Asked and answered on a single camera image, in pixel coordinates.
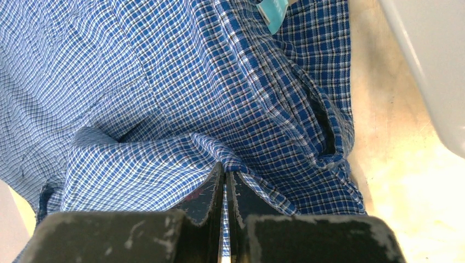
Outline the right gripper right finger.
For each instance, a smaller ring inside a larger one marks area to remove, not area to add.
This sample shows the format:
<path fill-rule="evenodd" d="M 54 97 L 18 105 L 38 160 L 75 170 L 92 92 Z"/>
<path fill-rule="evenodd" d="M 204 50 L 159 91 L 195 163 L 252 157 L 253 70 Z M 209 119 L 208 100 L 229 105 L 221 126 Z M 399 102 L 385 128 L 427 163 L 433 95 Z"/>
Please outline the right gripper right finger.
<path fill-rule="evenodd" d="M 367 215 L 283 215 L 226 173 L 231 262 L 405 262 L 394 232 Z"/>

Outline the blue checkered long sleeve shirt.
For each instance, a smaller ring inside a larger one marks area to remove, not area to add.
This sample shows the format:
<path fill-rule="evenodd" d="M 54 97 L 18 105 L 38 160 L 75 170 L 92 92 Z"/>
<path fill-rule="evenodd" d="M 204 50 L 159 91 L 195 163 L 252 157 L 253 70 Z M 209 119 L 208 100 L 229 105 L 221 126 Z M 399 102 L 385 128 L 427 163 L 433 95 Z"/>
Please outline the blue checkered long sleeve shirt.
<path fill-rule="evenodd" d="M 217 162 L 278 211 L 364 214 L 347 1 L 1 1 L 1 179 L 37 222 L 158 211 Z"/>

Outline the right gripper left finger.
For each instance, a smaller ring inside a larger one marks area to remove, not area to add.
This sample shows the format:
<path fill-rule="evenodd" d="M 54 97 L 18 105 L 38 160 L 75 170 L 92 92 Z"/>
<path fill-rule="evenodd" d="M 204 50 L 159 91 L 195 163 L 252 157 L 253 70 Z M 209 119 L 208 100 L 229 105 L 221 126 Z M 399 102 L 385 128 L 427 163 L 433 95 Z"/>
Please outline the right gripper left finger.
<path fill-rule="evenodd" d="M 219 262 L 224 170 L 172 209 L 158 212 L 66 212 L 37 228 L 21 262 Z"/>

